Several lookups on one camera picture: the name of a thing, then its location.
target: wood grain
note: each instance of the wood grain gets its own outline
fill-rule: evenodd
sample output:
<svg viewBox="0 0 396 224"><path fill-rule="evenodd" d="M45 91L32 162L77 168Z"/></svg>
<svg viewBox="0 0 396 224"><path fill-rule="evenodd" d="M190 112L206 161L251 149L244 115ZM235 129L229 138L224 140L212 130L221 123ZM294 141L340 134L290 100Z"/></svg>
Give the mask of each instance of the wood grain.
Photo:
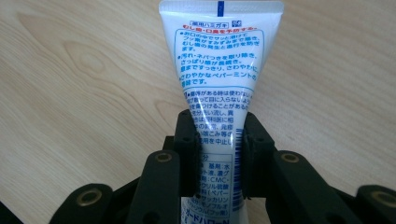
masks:
<svg viewBox="0 0 396 224"><path fill-rule="evenodd" d="M185 108L159 1L0 2L0 200L46 223L141 174ZM285 1L250 111L347 193L396 189L396 2ZM250 223L269 223L264 200Z"/></svg>

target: toothpaste tube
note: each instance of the toothpaste tube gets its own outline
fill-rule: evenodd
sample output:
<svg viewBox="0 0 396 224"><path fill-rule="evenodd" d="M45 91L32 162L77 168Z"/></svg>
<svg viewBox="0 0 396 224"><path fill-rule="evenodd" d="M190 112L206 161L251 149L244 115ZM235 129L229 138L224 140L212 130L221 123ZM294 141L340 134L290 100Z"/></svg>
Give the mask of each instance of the toothpaste tube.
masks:
<svg viewBox="0 0 396 224"><path fill-rule="evenodd" d="M172 62L201 135L199 186L182 199L182 223L248 223L242 134L282 13L278 1L160 3Z"/></svg>

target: wooden surface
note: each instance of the wooden surface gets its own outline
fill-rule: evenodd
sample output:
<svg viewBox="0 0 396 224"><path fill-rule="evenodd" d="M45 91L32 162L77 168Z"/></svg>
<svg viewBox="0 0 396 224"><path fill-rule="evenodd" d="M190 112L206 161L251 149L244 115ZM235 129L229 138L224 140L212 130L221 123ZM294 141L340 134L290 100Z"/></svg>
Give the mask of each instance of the wooden surface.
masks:
<svg viewBox="0 0 396 224"><path fill-rule="evenodd" d="M47 223L137 178L185 108L156 1L0 1L0 200ZM396 189L396 2L285 1L250 111L326 181ZM250 223L269 223L264 200Z"/></svg>

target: blue stripe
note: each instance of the blue stripe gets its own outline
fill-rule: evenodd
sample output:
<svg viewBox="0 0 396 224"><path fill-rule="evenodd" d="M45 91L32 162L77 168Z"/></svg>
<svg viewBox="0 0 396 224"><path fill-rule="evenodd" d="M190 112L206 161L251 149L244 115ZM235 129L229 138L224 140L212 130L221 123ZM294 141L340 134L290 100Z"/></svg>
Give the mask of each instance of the blue stripe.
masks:
<svg viewBox="0 0 396 224"><path fill-rule="evenodd" d="M218 17L224 16L224 1L218 1Z"/></svg>

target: light wood tabletop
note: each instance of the light wood tabletop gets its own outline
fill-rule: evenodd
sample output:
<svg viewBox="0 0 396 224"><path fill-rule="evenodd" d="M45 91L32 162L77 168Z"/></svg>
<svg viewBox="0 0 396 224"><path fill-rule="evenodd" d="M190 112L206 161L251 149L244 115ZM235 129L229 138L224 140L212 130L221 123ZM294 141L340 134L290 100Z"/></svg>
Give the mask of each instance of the light wood tabletop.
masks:
<svg viewBox="0 0 396 224"><path fill-rule="evenodd" d="M396 189L396 1L286 0L249 111L333 187ZM0 201L48 223L141 175L188 108L159 0L0 2ZM264 199L250 223L269 223Z"/></svg>

